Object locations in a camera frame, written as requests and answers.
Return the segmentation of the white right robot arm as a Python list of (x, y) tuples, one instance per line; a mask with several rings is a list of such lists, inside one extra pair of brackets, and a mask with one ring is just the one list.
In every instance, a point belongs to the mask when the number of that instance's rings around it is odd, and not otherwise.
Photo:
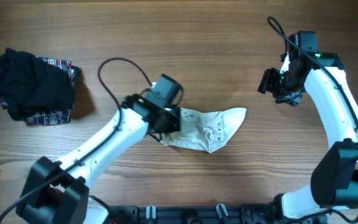
[[(328, 139), (329, 150), (310, 183), (275, 197), (275, 216), (302, 222), (344, 208), (358, 209), (358, 106), (336, 53), (318, 48), (316, 33), (300, 30), (285, 38), (281, 69), (268, 68), (258, 87), (275, 102), (296, 106), (304, 93), (312, 98)], [(353, 219), (358, 222), (358, 215)]]

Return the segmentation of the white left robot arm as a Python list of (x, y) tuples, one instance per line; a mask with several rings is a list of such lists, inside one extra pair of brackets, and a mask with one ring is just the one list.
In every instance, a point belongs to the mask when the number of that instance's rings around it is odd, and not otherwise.
[(16, 214), (27, 223), (109, 223), (108, 206), (90, 196), (90, 189), (146, 135), (179, 130), (175, 98), (182, 95), (183, 87), (163, 74), (144, 96), (127, 96), (110, 122), (80, 147), (55, 161), (38, 159), (30, 168)]

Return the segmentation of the white baby bodysuit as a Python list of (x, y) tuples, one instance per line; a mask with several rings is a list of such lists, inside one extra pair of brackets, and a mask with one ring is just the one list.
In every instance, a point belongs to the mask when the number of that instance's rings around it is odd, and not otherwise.
[(163, 134), (161, 143), (213, 153), (224, 147), (245, 120), (245, 108), (202, 113), (181, 109), (180, 130)]

